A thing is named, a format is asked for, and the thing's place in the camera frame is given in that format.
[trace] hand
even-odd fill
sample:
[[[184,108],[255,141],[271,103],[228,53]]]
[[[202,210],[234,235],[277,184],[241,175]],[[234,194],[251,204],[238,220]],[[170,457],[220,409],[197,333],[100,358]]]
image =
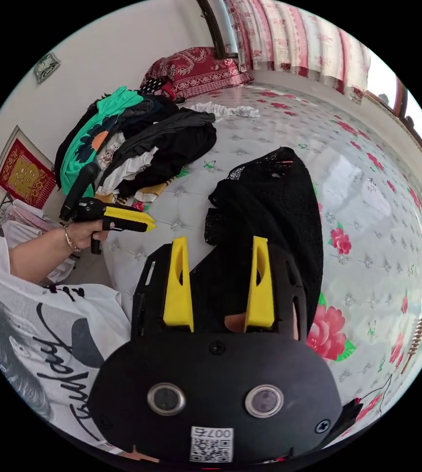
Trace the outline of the hand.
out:
[[[108,232],[103,231],[103,220],[70,223],[67,229],[68,236],[78,249],[91,246],[91,235],[93,239],[104,242],[108,237]]]

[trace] pillow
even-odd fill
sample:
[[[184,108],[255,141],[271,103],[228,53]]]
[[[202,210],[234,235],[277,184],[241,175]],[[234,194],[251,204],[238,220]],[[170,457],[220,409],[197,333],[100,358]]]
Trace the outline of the pillow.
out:
[[[167,76],[176,97],[190,98],[215,90],[252,82],[247,72],[240,72],[234,59],[216,59],[214,48],[189,48],[156,60],[145,74],[147,80]]]

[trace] screw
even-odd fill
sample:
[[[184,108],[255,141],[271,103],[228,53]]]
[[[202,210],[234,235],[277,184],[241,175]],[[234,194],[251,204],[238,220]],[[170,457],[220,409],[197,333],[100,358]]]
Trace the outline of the screw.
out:
[[[226,351],[226,346],[222,341],[213,341],[210,344],[210,353],[213,355],[221,355]]]

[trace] framed picture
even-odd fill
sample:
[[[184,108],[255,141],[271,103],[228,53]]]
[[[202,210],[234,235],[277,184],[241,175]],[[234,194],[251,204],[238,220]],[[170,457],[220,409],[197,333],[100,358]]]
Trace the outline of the framed picture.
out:
[[[46,54],[34,66],[34,75],[37,83],[41,84],[50,77],[60,67],[60,61],[55,57],[54,53]]]
[[[52,167],[16,126],[0,157],[0,191],[42,209],[56,186]]]

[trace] curtain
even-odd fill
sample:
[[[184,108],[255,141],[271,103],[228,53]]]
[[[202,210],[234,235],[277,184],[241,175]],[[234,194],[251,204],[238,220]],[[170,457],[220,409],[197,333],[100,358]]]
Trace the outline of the curtain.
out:
[[[356,103],[367,88],[370,51],[323,18],[275,0],[224,0],[242,70],[286,71]]]

